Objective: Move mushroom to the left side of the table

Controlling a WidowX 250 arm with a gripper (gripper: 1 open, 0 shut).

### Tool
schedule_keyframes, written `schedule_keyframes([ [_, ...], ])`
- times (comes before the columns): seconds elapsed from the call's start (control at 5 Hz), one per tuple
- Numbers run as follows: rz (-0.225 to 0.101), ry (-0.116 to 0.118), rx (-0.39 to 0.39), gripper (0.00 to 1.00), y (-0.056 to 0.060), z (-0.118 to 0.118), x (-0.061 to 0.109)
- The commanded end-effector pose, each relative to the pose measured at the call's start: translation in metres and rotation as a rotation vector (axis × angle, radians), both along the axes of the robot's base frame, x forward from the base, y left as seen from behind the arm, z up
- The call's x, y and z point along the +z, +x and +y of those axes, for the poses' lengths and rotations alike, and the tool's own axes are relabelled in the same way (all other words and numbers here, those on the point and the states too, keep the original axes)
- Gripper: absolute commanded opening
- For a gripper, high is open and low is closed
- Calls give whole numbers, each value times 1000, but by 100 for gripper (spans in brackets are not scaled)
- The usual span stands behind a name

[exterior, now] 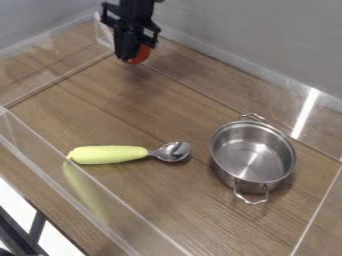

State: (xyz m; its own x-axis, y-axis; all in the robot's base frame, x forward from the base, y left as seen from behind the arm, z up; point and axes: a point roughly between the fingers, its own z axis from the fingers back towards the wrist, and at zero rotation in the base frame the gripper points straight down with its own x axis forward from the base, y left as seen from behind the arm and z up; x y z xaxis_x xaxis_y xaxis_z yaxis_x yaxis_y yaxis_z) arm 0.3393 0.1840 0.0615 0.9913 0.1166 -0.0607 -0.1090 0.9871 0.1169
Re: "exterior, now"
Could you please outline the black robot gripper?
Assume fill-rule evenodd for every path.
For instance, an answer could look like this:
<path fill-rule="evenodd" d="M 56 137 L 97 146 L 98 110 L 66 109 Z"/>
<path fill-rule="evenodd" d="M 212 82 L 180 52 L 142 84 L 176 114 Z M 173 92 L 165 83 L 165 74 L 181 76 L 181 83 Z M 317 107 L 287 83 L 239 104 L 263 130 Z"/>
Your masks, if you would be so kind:
<path fill-rule="evenodd" d="M 156 47 L 161 29 L 152 21 L 154 2 L 102 1 L 100 6 L 100 21 L 113 29 L 116 57 L 126 62 L 141 44 Z"/>

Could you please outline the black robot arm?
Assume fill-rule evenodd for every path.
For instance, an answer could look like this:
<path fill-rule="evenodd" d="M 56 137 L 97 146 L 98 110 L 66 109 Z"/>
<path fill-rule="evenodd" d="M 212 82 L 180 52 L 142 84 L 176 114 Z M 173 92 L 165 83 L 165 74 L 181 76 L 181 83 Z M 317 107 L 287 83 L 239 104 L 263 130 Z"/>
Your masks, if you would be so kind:
<path fill-rule="evenodd" d="M 101 3 L 100 22 L 113 30 L 116 57 L 140 64 L 156 47 L 160 27 L 152 21 L 154 3 L 164 0 L 118 0 Z"/>

